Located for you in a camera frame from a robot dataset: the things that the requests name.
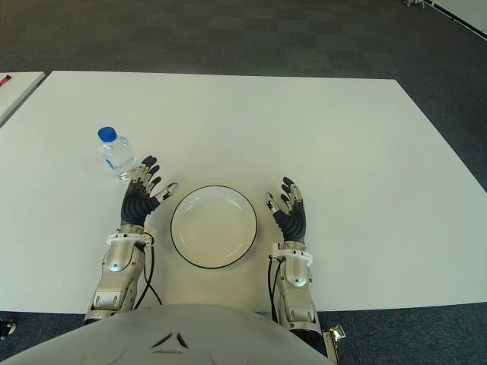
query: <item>black robotic finger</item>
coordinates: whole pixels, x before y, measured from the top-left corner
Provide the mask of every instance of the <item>black robotic finger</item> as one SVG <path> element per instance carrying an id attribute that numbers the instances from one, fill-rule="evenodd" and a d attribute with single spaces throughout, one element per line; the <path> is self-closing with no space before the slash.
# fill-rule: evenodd
<path id="1" fill-rule="evenodd" d="M 144 176 L 142 176 L 141 179 L 140 179 L 140 182 L 142 183 L 142 186 L 144 186 L 145 188 L 148 188 L 148 185 L 150 185 L 149 184 L 149 181 L 151 180 L 151 178 L 152 178 L 152 174 L 151 174 L 150 171 L 148 171 L 148 168 L 146 167 L 144 169 Z"/>
<path id="2" fill-rule="evenodd" d="M 153 180 L 151 181 L 152 188 L 154 188 L 154 187 L 155 187 L 155 186 L 156 186 L 158 183 L 160 183 L 160 182 L 161 182 L 161 180 L 162 180 L 162 179 L 161 179 L 161 177 L 160 177 L 160 176 L 158 176 L 158 177 L 156 177 L 155 179 L 153 179 Z"/>
<path id="3" fill-rule="evenodd" d="M 274 197 L 270 192 L 266 193 L 266 205 L 267 208 L 272 212 L 272 214 L 280 211 L 281 213 L 284 214 L 284 212 L 281 210 L 281 208 L 277 205 L 277 203 L 274 201 Z"/>
<path id="4" fill-rule="evenodd" d="M 176 191 L 176 189 L 178 188 L 179 184 L 177 182 L 172 182 L 171 184 L 169 184 L 168 186 L 166 186 L 161 192 L 158 192 L 156 195 L 154 195 L 152 199 L 156 199 L 158 200 L 159 202 L 162 202 L 164 200 L 166 200 L 167 198 L 169 198 L 170 196 L 172 196 L 172 194 L 174 194 L 174 192 Z"/>
<path id="5" fill-rule="evenodd" d="M 154 165 L 157 161 L 158 161 L 157 158 L 149 155 L 141 162 L 141 164 L 147 166 L 150 169 L 152 165 Z"/>
<path id="6" fill-rule="evenodd" d="M 154 174 L 155 174 L 157 171 L 159 171 L 159 165 L 155 165 L 154 167 L 152 167 L 152 168 L 149 170 L 148 174 L 149 174 L 151 177 L 153 177 L 153 175 L 154 175 Z"/>
<path id="7" fill-rule="evenodd" d="M 291 192 L 291 189 L 289 188 L 289 186 L 282 184 L 281 187 L 282 187 L 282 190 L 284 190 L 286 192 L 286 194 L 289 194 Z"/>
<path id="8" fill-rule="evenodd" d="M 284 176 L 284 178 L 282 179 L 282 181 L 284 182 L 284 184 L 286 184 L 287 186 L 291 187 L 291 185 L 294 184 L 294 181 L 292 181 L 291 179 L 289 179 L 288 177 Z"/>
<path id="9" fill-rule="evenodd" d="M 281 199 L 288 207 L 288 211 L 291 212 L 292 211 L 291 199 L 286 194 L 281 194 Z"/>

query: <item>white tabletop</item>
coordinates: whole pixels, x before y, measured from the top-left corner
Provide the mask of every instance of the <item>white tabletop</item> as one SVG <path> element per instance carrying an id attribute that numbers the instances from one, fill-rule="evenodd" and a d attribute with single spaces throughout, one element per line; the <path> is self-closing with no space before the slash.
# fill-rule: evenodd
<path id="1" fill-rule="evenodd" d="M 105 125 L 180 184 L 147 222 L 165 303 L 269 310 L 281 236 L 264 193 L 284 175 L 304 194 L 318 310 L 487 301 L 487 196 L 395 81 L 53 72 L 0 129 L 1 310 L 86 311 L 126 190 L 97 150 Z M 211 184 L 249 199 L 258 232 L 208 270 L 179 256 L 170 219 Z"/>
<path id="2" fill-rule="evenodd" d="M 0 79 L 6 75 L 12 79 L 0 87 L 0 126 L 44 78 L 43 72 L 0 72 Z"/>

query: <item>plastic bottle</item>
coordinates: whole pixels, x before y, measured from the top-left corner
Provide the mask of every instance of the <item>plastic bottle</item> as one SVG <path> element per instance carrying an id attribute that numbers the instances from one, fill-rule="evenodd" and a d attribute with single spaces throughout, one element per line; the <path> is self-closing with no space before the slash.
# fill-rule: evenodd
<path id="1" fill-rule="evenodd" d="M 116 134 L 112 127 L 103 127 L 98 131 L 101 143 L 98 150 L 110 169 L 122 180 L 130 180 L 132 171 L 137 167 L 137 157 L 129 140 Z"/>

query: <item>robotic arm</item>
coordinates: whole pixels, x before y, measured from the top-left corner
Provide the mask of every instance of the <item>robotic arm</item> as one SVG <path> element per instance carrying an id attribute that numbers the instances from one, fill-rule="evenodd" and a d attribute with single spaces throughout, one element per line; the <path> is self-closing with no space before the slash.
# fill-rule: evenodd
<path id="1" fill-rule="evenodd" d="M 279 297 L 277 311 L 274 309 L 274 290 L 270 289 L 272 318 L 285 329 L 293 332 L 310 346 L 325 354 L 323 336 L 317 311 L 311 298 L 311 271 L 313 256 L 304 244 L 306 214 L 303 197 L 294 182 L 283 179 L 281 200 L 285 203 L 285 213 L 274 201 L 272 194 L 266 194 L 266 205 L 281 229 L 284 243 L 275 243 L 270 260 L 279 262 L 275 274 Z"/>
<path id="2" fill-rule="evenodd" d="M 145 267 L 146 247 L 151 247 L 154 258 L 153 238 L 144 232 L 145 218 L 177 188 L 177 184 L 172 183 L 151 196 L 152 189 L 161 181 L 160 177 L 151 181 L 159 170 L 156 162 L 155 157 L 148 156 L 133 173 L 122 203 L 120 228 L 107 238 L 110 249 L 103 257 L 100 283 L 84 318 L 86 323 L 132 310 L 139 305 L 135 303 L 135 298 L 138 277 Z"/>

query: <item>metal clamp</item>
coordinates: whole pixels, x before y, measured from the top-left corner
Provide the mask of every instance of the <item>metal clamp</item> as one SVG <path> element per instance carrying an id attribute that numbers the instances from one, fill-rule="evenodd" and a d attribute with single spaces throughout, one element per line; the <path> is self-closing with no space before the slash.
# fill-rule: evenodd
<path id="1" fill-rule="evenodd" d="M 323 341 L 325 342 L 326 355 L 335 365 L 340 365 L 338 356 L 338 342 L 347 337 L 341 325 L 336 325 L 328 331 L 323 331 Z"/>
<path id="2" fill-rule="evenodd" d="M 147 236 L 137 233 L 116 233 L 107 237 L 110 251 L 107 256 L 107 265 L 111 271 L 122 271 L 132 260 L 132 251 L 137 244 L 145 246 Z"/>

